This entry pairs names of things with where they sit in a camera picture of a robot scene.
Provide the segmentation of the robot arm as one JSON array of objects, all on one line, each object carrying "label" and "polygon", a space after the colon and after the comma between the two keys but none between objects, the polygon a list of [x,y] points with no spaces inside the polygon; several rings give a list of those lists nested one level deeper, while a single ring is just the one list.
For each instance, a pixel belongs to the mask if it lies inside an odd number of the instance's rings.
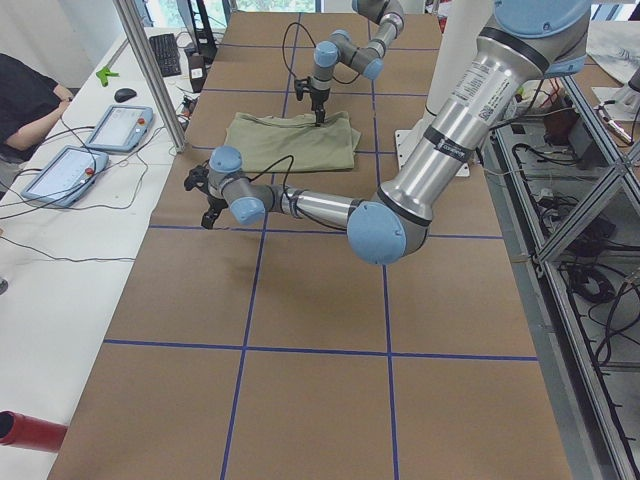
[{"label": "robot arm", "polygon": [[404,29],[404,9],[399,1],[353,1],[352,9],[378,25],[377,33],[365,46],[359,47],[347,31],[334,31],[315,46],[313,73],[294,82],[298,101],[305,93],[309,94],[316,126],[325,122],[324,104],[330,95],[335,66],[342,63],[357,74],[375,80],[383,69],[386,51]]},{"label": "robot arm", "polygon": [[361,47],[337,30],[315,46],[313,73],[295,83],[296,95],[311,99],[311,112],[288,119],[237,114],[225,144],[190,170],[185,189],[201,191],[209,204],[203,227],[211,228],[223,210],[243,225],[277,212],[342,230],[359,258],[391,264],[424,244],[434,203],[497,126],[517,90],[529,81],[574,74],[586,57],[587,2],[484,2],[469,26],[455,20],[445,34],[429,94],[437,111],[416,123],[398,174],[370,200],[284,182],[260,184],[267,172],[352,166],[357,132],[346,113],[324,110],[334,70],[344,65],[376,79],[405,25],[396,1],[356,1],[352,7],[377,25],[377,33]]}]

